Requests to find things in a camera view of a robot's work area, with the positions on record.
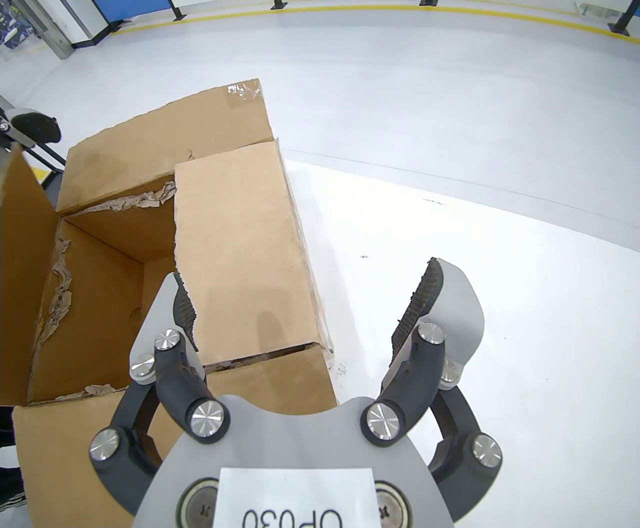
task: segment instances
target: black pants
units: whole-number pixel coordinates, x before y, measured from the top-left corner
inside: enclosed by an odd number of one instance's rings
[[[0,447],[15,445],[13,434],[13,407],[0,407]],[[0,467],[0,506],[24,492],[22,472],[19,467]]]

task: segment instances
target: blue wall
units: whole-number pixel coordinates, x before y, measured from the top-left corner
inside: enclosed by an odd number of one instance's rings
[[[95,0],[95,3],[110,22],[171,7],[168,0]]]

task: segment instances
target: packing tape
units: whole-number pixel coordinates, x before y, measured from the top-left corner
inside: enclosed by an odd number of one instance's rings
[[[256,99],[262,99],[262,86],[258,79],[227,86],[227,100],[231,108],[249,104]]]

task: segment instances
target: open cardboard box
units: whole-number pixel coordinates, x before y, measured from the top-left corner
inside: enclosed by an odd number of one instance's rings
[[[82,141],[57,212],[18,150],[2,193],[0,403],[20,406],[34,526],[131,524],[87,448],[130,383],[131,345],[176,263],[214,394],[282,413],[335,405],[328,337],[257,80]],[[160,410],[151,435],[161,455],[179,433]]]

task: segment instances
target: white label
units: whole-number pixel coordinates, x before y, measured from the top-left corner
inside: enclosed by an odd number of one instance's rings
[[[380,526],[373,472],[222,468],[213,528]]]

